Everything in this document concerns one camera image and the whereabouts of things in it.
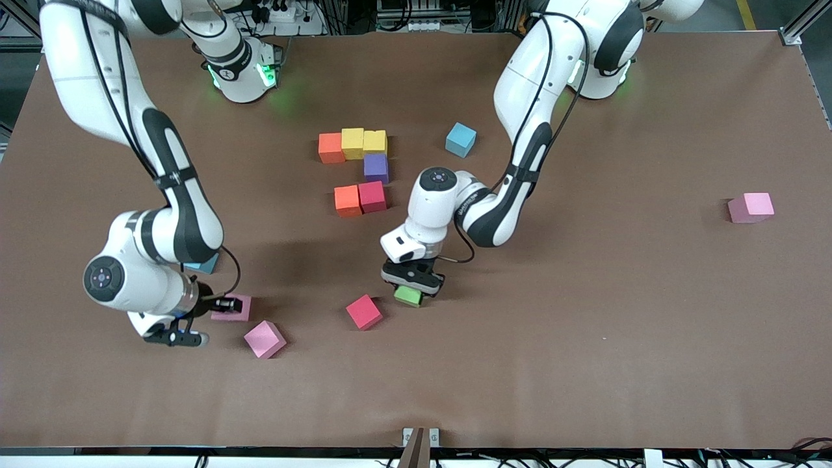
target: cube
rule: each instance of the cube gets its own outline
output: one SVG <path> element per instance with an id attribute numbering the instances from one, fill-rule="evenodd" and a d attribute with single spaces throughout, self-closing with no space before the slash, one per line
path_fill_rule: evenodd
<path id="1" fill-rule="evenodd" d="M 477 133 L 474 130 L 457 122 L 445 138 L 445 149 L 459 157 L 466 157 L 476 139 Z"/>
<path id="2" fill-rule="evenodd" d="M 318 156 L 324 164 L 344 162 L 340 133 L 321 133 L 318 136 Z"/>
<path id="3" fill-rule="evenodd" d="M 361 211 L 365 213 L 383 212 L 387 209 L 384 200 L 384 185 L 381 181 L 367 182 L 359 185 Z"/>
<path id="4" fill-rule="evenodd" d="M 349 313 L 349 316 L 352 317 L 355 325 L 361 331 L 369 329 L 384 318 L 381 316 L 378 307 L 373 303 L 373 300 L 366 294 L 348 305 L 347 313 Z"/>
<path id="5" fill-rule="evenodd" d="M 359 200 L 359 187 L 351 185 L 348 187 L 335 188 L 335 210 L 340 217 L 361 216 L 361 201 Z"/>
<path id="6" fill-rule="evenodd" d="M 258 359 L 269 359 L 280 348 L 286 346 L 286 339 L 277 330 L 274 323 L 263 320 L 245 334 L 245 341 Z"/>
<path id="7" fill-rule="evenodd" d="M 399 286 L 396 288 L 396 292 L 393 293 L 393 298 L 396 301 L 413 307 L 422 306 L 422 297 L 423 293 L 421 291 L 407 286 Z"/>
<path id="8" fill-rule="evenodd" d="M 243 296 L 241 294 L 226 294 L 225 297 L 228 297 L 230 299 L 240 299 L 240 309 L 228 312 L 212 311 L 210 314 L 211 320 L 249 321 L 249 314 L 251 312 L 251 296 Z"/>
<path id="9" fill-rule="evenodd" d="M 345 128 L 341 130 L 341 150 L 347 161 L 364 157 L 364 129 Z"/>
<path id="10" fill-rule="evenodd" d="M 384 130 L 364 131 L 364 155 L 371 153 L 387 154 L 387 132 Z"/>
<path id="11" fill-rule="evenodd" d="M 728 211 L 731 222 L 744 224 L 761 222 L 775 214 L 768 193 L 744 193 L 728 202 Z"/>
<path id="12" fill-rule="evenodd" d="M 367 182 L 380 181 L 390 183 L 387 169 L 387 155 L 372 153 L 364 155 L 364 180 Z"/>
<path id="13" fill-rule="evenodd" d="M 218 258 L 220 258 L 219 252 L 215 253 L 213 257 L 211 257 L 208 261 L 205 261 L 203 263 L 183 263 L 183 265 L 188 270 L 202 271 L 206 275 L 210 275 L 214 272 L 214 268 L 216 267 L 216 261 Z"/>

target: orange cube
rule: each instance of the orange cube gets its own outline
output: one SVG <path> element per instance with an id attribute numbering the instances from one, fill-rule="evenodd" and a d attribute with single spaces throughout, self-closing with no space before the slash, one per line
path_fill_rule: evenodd
<path id="1" fill-rule="evenodd" d="M 335 188 L 335 210 L 340 217 L 361 216 L 361 202 L 359 201 L 359 186 Z"/>
<path id="2" fill-rule="evenodd" d="M 344 162 L 344 150 L 341 149 L 341 134 L 321 133 L 318 138 L 318 155 L 324 164 Z"/>

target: yellow cube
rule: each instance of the yellow cube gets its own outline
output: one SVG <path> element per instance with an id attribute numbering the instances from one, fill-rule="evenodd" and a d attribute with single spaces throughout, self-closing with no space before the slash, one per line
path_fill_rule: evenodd
<path id="1" fill-rule="evenodd" d="M 344 128 L 341 130 L 341 149 L 344 159 L 364 159 L 364 129 Z"/>
<path id="2" fill-rule="evenodd" d="M 364 132 L 364 154 L 387 154 L 387 132 L 367 130 Z"/>

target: black cable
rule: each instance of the black cable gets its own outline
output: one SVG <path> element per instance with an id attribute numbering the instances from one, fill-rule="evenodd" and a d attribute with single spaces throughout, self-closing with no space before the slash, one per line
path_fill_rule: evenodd
<path id="1" fill-rule="evenodd" d="M 121 37 L 119 36 L 118 30 L 116 27 L 113 26 L 112 28 L 112 35 L 115 38 L 115 47 L 116 47 L 116 58 L 118 59 L 118 73 L 121 78 L 121 94 L 124 96 L 124 113 L 127 117 L 127 130 L 130 130 L 130 134 L 133 136 L 133 142 L 136 144 L 136 149 L 138 150 L 137 156 L 139 159 L 143 161 L 143 165 L 145 168 L 150 168 L 148 171 L 151 174 L 151 177 L 158 176 L 156 169 L 151 165 L 150 159 L 147 157 L 147 153 L 143 149 L 141 149 L 141 145 L 139 144 L 139 138 L 136 136 L 136 129 L 133 127 L 133 117 L 130 112 L 130 98 L 127 94 L 127 73 L 124 70 L 124 58 L 121 53 Z"/>
<path id="2" fill-rule="evenodd" d="M 393 26 L 393 27 L 384 27 L 384 26 L 380 26 L 378 19 L 376 19 L 376 27 L 378 29 L 381 29 L 382 31 L 386 31 L 386 32 L 399 31 L 403 27 L 408 25 L 408 23 L 410 22 L 410 18 L 413 16 L 413 12 L 414 12 L 413 0 L 407 0 L 406 2 L 405 2 L 405 0 L 402 0 L 402 17 L 401 17 L 401 19 L 399 19 L 399 23 L 396 26 Z"/>
<path id="3" fill-rule="evenodd" d="M 811 447 L 814 444 L 818 444 L 820 442 L 832 442 L 832 439 L 829 437 L 816 437 L 811 441 L 805 442 L 804 444 L 800 444 L 799 446 L 795 446 L 789 449 L 790 452 L 802 451 L 806 447 Z"/>
<path id="4" fill-rule="evenodd" d="M 740 464 L 741 464 L 741 465 L 743 465 L 745 468 L 754 468 L 754 466 L 751 466 L 751 464 L 750 464 L 750 463 L 748 463 L 747 461 L 745 461 L 745 460 L 741 459 L 739 456 L 733 456 L 733 455 L 732 455 L 729 451 L 727 451 L 727 450 L 723 450 L 723 452 L 725 452 L 725 454 L 726 454 L 726 455 L 728 455 L 729 457 L 733 458 L 734 460 L 739 461 L 739 462 L 740 462 Z"/>
<path id="5" fill-rule="evenodd" d="M 231 253 L 230 250 L 228 250 L 228 247 L 220 246 L 220 249 L 222 249 L 226 254 L 228 254 L 228 256 L 231 257 L 231 260 L 234 261 L 234 266 L 237 269 L 237 278 L 234 279 L 234 284 L 231 286 L 231 288 L 228 289 L 228 291 L 223 292 L 222 294 L 214 294 L 212 296 L 203 297 L 202 301 L 213 301 L 215 299 L 219 299 L 221 297 L 228 296 L 229 294 L 234 292 L 234 290 L 237 289 L 238 285 L 240 284 L 240 278 L 242 277 L 242 270 L 240 269 L 240 262 L 237 261 L 237 257 L 234 256 L 234 254 Z"/>
<path id="6" fill-rule="evenodd" d="M 532 110 L 534 110 L 534 105 L 537 104 L 537 101 L 540 99 L 540 93 L 543 91 L 543 83 L 546 82 L 546 78 L 549 74 L 549 67 L 552 66 L 552 55 L 554 55 L 554 53 L 555 53 L 555 42 L 554 42 L 554 39 L 552 38 L 552 29 L 549 27 L 549 23 L 546 22 L 545 19 L 543 20 L 543 25 L 546 27 L 546 34 L 549 36 L 549 53 L 546 55 L 546 66 L 545 66 L 545 68 L 543 68 L 543 75 L 540 78 L 540 84 L 537 85 L 537 91 L 534 93 L 534 98 L 532 99 L 532 104 L 529 105 L 528 110 L 526 111 L 526 116 L 523 118 L 523 120 L 520 124 L 520 127 L 518 127 L 517 134 L 514 135 L 514 141 L 512 142 L 512 153 L 511 153 L 511 156 L 509 157 L 509 162 L 514 160 L 514 152 L 518 148 L 518 141 L 520 140 L 520 133 L 522 132 L 523 128 L 526 126 L 526 123 L 528 123 L 528 118 L 532 115 Z M 491 187 L 491 192 L 494 192 L 494 190 L 496 190 L 497 187 L 499 187 L 499 185 L 503 183 L 503 179 L 506 177 L 507 173 L 508 173 L 508 168 L 506 168 L 506 172 L 503 172 L 503 175 L 500 176 L 499 180 L 497 180 L 494 183 L 494 185 Z"/>
<path id="7" fill-rule="evenodd" d="M 2 22 L 2 26 L 0 26 L 0 31 L 2 31 L 6 27 L 6 25 L 8 25 L 8 20 L 11 19 L 12 14 L 3 10 L 0 10 L 0 12 L 5 13 L 3 16 L 6 17 L 6 21 Z"/>
<path id="8" fill-rule="evenodd" d="M 583 90 L 583 84 L 587 81 L 587 73 L 589 72 L 589 36 L 587 35 L 587 30 L 583 28 L 581 23 L 579 23 L 575 18 L 569 17 L 567 15 L 555 12 L 544 12 L 541 13 L 544 16 L 557 16 L 563 17 L 572 21 L 572 24 L 577 26 L 578 29 L 581 30 L 581 35 L 583 35 L 583 48 L 585 54 L 585 60 L 583 63 L 583 74 L 581 75 L 581 82 L 578 83 L 577 88 L 575 89 L 575 96 L 572 98 L 572 102 L 569 103 L 569 108 L 567 108 L 566 113 L 563 114 L 563 118 L 561 119 L 560 125 L 557 126 L 557 130 L 552 134 L 552 139 L 549 140 L 549 144 L 546 146 L 546 149 L 543 151 L 543 156 L 540 160 L 540 167 L 543 167 L 543 163 L 546 161 L 546 156 L 549 154 L 549 150 L 552 149 L 552 145 L 555 144 L 555 140 L 561 134 L 561 130 L 563 130 L 563 126 L 566 125 L 569 116 L 572 115 L 572 109 L 575 108 L 575 104 L 577 104 L 578 98 L 581 96 L 581 91 Z M 529 191 L 528 195 L 531 195 L 534 191 L 534 186 L 532 186 L 532 190 Z"/>
<path id="9" fill-rule="evenodd" d="M 439 260 L 450 261 L 451 263 L 468 263 L 471 260 L 473 260 L 474 256 L 477 254 L 477 252 L 474 251 L 473 246 L 471 245 L 471 241 L 469 241 L 467 239 L 467 237 L 463 234 L 462 230 L 459 229 L 459 224 L 457 224 L 456 221 L 453 222 L 453 227 L 456 228 L 457 234 L 459 234 L 459 237 L 463 240 L 463 242 L 465 242 L 465 245 L 468 246 L 468 250 L 471 252 L 471 255 L 468 258 L 464 259 L 464 260 L 457 260 L 455 258 L 448 258 L 446 256 L 441 256 L 441 255 L 437 256 L 437 258 Z"/>
<path id="10" fill-rule="evenodd" d="M 213 39 L 215 37 L 219 37 L 220 35 L 222 35 L 223 32 L 225 32 L 226 29 L 228 29 L 228 18 L 226 18 L 225 15 L 221 15 L 220 17 L 222 18 L 222 30 L 219 31 L 217 34 L 214 34 L 213 36 L 205 36 L 203 34 L 199 34 L 198 32 L 194 31 L 193 29 L 189 28 L 188 23 L 185 22 L 184 18 L 182 18 L 182 27 L 187 29 L 188 32 L 190 32 L 194 36 L 202 37 L 204 39 Z"/>
<path id="11" fill-rule="evenodd" d="M 208 466 L 208 454 L 203 452 L 196 457 L 194 468 L 206 468 Z"/>
<path id="12" fill-rule="evenodd" d="M 116 103 L 113 102 L 112 96 L 110 95 L 110 92 L 107 89 L 106 80 L 104 79 L 104 72 L 102 71 L 101 64 L 98 62 L 98 54 L 96 52 L 96 46 L 92 42 L 92 35 L 90 34 L 90 24 L 89 24 L 89 22 L 87 22 L 87 14 L 81 9 L 78 10 L 78 13 L 81 15 L 81 25 L 84 28 L 84 35 L 87 37 L 87 46 L 90 48 L 90 52 L 92 53 L 92 58 L 93 58 L 92 63 L 95 65 L 96 73 L 98 75 L 98 81 L 102 85 L 102 91 L 104 92 L 104 95 L 107 99 L 107 102 L 110 104 L 110 109 L 112 110 L 113 116 L 116 118 L 116 122 L 118 122 L 118 126 L 121 128 L 121 131 L 124 133 L 124 138 L 127 140 L 128 146 L 130 146 L 130 149 L 133 150 L 133 152 L 136 154 L 136 157 L 139 158 L 139 162 L 141 162 L 142 166 L 145 168 L 145 171 L 147 171 L 147 173 L 151 177 L 156 178 L 156 173 L 148 165 L 147 161 L 142 156 L 142 153 L 139 152 L 139 149 L 136 147 L 136 144 L 131 140 L 130 133 L 127 131 L 127 129 L 124 125 L 124 121 L 121 119 L 121 114 L 118 112 L 118 109 L 116 108 Z"/>

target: crimson cube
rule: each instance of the crimson cube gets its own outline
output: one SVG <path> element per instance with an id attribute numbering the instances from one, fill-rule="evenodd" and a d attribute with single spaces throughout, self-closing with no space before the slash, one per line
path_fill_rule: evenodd
<path id="1" fill-rule="evenodd" d="M 379 323 L 383 318 L 378 307 L 375 306 L 373 300 L 366 294 L 348 305 L 347 312 L 361 331 L 369 329 L 371 326 Z"/>

